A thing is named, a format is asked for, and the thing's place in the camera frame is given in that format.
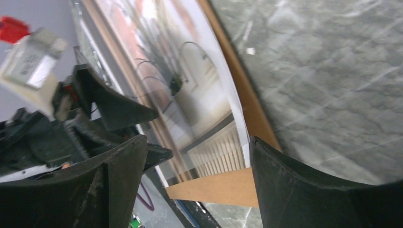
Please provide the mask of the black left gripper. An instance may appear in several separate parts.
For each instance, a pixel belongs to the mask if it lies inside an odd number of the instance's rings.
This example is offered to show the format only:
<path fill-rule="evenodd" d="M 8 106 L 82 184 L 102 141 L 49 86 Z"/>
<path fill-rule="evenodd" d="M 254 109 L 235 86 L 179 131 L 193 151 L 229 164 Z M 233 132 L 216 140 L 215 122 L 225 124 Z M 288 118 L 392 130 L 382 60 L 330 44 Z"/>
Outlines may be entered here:
<path fill-rule="evenodd" d="M 37 92 L 40 109 L 18 109 L 0 124 L 1 176 L 35 176 L 104 152 L 104 126 L 118 130 L 158 118 L 158 112 L 117 91 L 87 64 L 72 83 Z M 93 120 L 93 106 L 102 119 Z"/>

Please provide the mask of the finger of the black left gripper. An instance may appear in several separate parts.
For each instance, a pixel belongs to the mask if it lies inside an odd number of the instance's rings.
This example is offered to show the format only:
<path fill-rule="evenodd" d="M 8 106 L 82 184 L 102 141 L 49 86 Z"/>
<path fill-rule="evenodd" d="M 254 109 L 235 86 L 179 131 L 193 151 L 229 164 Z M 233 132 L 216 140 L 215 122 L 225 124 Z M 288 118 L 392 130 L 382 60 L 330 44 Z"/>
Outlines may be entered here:
<path fill-rule="evenodd" d="M 160 165 L 173 157 L 173 152 L 170 149 L 164 148 L 157 144 L 147 144 L 147 157 L 143 171 L 148 171 L 149 169 Z"/>

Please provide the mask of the brown backing board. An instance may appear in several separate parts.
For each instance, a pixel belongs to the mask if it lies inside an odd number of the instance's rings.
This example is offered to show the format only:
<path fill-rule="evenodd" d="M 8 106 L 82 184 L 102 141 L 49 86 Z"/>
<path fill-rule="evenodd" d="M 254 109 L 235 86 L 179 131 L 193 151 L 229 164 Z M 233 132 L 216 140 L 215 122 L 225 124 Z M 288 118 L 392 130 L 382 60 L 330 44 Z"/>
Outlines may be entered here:
<path fill-rule="evenodd" d="M 218 37 L 218 43 L 229 64 L 237 94 L 240 98 L 246 128 L 253 136 L 281 150 L 269 120 L 254 91 L 248 72 L 239 58 L 229 36 L 209 0 L 198 1 L 199 6 Z M 197 178 L 167 187 L 168 196 L 176 200 L 201 201 L 234 206 L 258 207 L 251 168 L 228 171 Z"/>

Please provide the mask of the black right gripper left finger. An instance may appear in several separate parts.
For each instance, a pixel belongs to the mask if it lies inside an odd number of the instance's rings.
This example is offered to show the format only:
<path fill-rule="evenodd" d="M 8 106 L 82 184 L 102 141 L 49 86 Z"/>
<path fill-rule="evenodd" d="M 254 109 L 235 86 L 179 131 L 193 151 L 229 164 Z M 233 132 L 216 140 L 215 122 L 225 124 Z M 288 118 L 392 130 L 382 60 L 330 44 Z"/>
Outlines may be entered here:
<path fill-rule="evenodd" d="M 0 185 L 3 228 L 126 228 L 147 157 L 147 138 L 35 180 Z"/>

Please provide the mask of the glossy room photo print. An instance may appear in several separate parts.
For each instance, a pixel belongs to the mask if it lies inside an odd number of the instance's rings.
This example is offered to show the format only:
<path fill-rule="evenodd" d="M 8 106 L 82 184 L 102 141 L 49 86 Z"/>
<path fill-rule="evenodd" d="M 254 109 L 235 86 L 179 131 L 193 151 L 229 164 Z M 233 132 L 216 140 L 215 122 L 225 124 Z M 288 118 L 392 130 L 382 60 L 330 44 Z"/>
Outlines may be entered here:
<path fill-rule="evenodd" d="M 84 56 L 119 93 L 157 112 L 137 125 L 173 157 L 164 186 L 249 166 L 229 67 L 195 0 L 72 0 Z"/>

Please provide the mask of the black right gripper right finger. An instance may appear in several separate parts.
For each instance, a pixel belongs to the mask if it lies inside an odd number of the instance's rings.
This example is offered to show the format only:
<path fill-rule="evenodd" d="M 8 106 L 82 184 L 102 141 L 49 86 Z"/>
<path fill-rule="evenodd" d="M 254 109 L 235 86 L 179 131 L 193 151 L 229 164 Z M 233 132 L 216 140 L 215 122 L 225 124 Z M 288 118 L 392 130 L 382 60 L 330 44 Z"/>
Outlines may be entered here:
<path fill-rule="evenodd" d="M 253 136 L 249 142 L 265 228 L 400 228 L 403 183 L 354 182 L 314 169 Z"/>

